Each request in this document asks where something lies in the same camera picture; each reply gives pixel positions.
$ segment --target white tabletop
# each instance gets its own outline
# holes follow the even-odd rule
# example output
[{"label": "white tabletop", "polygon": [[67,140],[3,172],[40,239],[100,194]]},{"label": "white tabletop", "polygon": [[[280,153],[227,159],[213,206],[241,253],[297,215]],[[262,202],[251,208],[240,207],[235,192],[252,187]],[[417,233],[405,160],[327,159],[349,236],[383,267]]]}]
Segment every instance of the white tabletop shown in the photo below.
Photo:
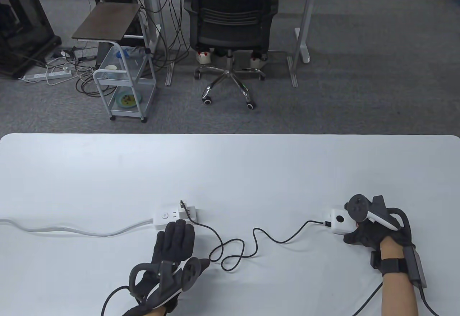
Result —
[{"label": "white tabletop", "polygon": [[[251,229],[286,239],[357,193],[409,216],[432,308],[460,309],[460,140],[452,136],[10,134],[0,140],[0,217],[29,227],[109,232],[185,200],[224,240]],[[131,268],[151,258],[153,226],[114,238],[26,234],[0,226],[2,316],[95,316]],[[211,267],[173,315],[351,315],[381,282],[369,250],[322,226],[289,245],[259,237],[233,274]],[[197,229],[194,254],[217,240]],[[230,246],[228,253],[238,252]],[[134,306],[127,291],[106,316]],[[420,315],[429,315],[419,303]],[[363,316],[381,314],[381,293]]]}]

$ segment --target forearm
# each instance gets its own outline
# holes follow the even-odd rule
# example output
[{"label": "forearm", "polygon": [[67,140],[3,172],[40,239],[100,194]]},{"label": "forearm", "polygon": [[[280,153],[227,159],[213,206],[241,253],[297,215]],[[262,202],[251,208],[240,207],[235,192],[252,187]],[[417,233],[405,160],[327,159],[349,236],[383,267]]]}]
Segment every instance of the forearm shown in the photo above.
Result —
[{"label": "forearm", "polygon": [[[381,243],[382,260],[402,259],[403,248],[391,237]],[[382,316],[418,316],[414,286],[405,273],[387,273],[383,277]]]},{"label": "forearm", "polygon": [[147,314],[146,316],[165,316],[166,308],[164,306],[160,306],[158,309],[154,309],[151,313]]}]

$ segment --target office chair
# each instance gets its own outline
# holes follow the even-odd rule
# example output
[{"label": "office chair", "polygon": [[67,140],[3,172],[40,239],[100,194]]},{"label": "office chair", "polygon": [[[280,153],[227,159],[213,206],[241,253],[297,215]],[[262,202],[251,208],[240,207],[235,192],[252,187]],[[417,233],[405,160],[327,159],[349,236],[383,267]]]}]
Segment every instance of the office chair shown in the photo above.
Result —
[{"label": "office chair", "polygon": [[184,0],[184,9],[190,15],[190,46],[197,51],[209,48],[227,50],[226,68],[201,65],[194,78],[201,73],[217,72],[220,76],[203,92],[202,101],[210,105],[212,88],[226,78],[231,78],[246,98],[250,110],[256,104],[251,100],[248,88],[237,74],[257,73],[260,80],[266,75],[256,68],[233,70],[233,51],[260,50],[266,52],[270,41],[273,16],[278,13],[278,0]]}]

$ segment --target hand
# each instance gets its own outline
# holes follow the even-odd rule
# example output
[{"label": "hand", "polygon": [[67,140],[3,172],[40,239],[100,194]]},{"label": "hand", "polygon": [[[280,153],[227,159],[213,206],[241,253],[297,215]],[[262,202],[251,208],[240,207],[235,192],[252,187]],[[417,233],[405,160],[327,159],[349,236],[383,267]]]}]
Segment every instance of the hand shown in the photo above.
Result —
[{"label": "hand", "polygon": [[404,227],[399,231],[393,231],[385,226],[366,219],[358,223],[358,229],[344,235],[344,242],[347,244],[362,244],[380,252],[380,244],[386,237],[391,237],[397,244],[406,247],[412,245]]},{"label": "hand", "polygon": [[[182,219],[169,223],[166,229],[159,231],[156,236],[152,263],[159,264],[162,261],[171,261],[179,265],[181,261],[192,256],[194,241],[195,230],[191,224],[186,224]],[[209,260],[200,260],[200,263],[202,264],[202,272],[209,267]],[[134,288],[134,292],[141,298],[145,298],[159,282],[160,280],[156,275],[146,271],[142,280]],[[164,304],[165,312],[174,310],[177,306],[178,296]],[[141,305],[128,310],[123,316],[143,316],[152,311],[141,303]]]}]

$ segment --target chair base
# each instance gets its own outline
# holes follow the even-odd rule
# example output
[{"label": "chair base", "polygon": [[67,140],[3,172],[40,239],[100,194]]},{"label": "chair base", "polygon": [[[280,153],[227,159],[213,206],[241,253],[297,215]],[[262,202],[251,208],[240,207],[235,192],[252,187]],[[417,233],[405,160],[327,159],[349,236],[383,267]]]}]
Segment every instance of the chair base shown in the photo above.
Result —
[{"label": "chair base", "polygon": [[243,68],[241,70],[234,70],[233,69],[233,55],[231,55],[231,51],[229,51],[229,55],[227,55],[227,66],[226,68],[219,68],[214,65],[201,65],[195,70],[194,78],[200,79],[201,73],[220,73],[220,75],[215,79],[212,83],[206,86],[203,95],[202,101],[207,106],[212,104],[212,100],[209,96],[211,90],[216,86],[218,83],[223,81],[224,79],[230,78],[233,82],[238,86],[240,91],[243,93],[244,98],[246,99],[246,105],[248,109],[253,110],[256,107],[254,101],[252,101],[251,96],[249,94],[249,90],[246,85],[237,77],[237,74],[240,73],[250,73],[250,74],[258,74],[260,80],[265,80],[266,75],[261,70],[257,68]]}]

